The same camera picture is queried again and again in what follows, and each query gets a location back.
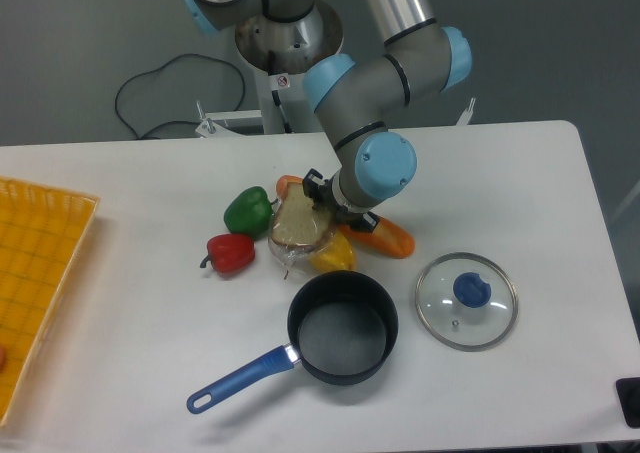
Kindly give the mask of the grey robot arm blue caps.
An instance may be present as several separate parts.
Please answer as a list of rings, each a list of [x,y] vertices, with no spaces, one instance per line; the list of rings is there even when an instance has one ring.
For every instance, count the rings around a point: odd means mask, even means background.
[[[337,15],[320,0],[183,1],[202,31],[233,28],[239,53],[254,69],[300,78],[307,112],[340,162],[330,178],[309,172],[304,192],[336,222],[374,231],[375,208],[400,193],[417,168],[413,147],[384,117],[469,75],[464,35],[441,26],[429,0],[367,0],[384,52],[357,64],[341,50]]]

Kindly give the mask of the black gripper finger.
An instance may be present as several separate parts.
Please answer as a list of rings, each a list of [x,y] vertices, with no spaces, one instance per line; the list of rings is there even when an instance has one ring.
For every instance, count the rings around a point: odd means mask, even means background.
[[[317,209],[324,204],[325,180],[321,173],[311,168],[302,181],[303,193],[313,202],[313,209]]]
[[[354,232],[372,233],[379,224],[379,216],[372,212],[354,214],[349,227]]]

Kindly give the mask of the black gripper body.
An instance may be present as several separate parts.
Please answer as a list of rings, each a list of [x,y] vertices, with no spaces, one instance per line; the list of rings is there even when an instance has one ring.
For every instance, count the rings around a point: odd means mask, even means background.
[[[338,195],[335,195],[333,183],[333,180],[325,180],[319,187],[321,202],[332,213],[337,224],[359,224],[367,211],[351,206],[342,196],[341,190],[338,190]]]

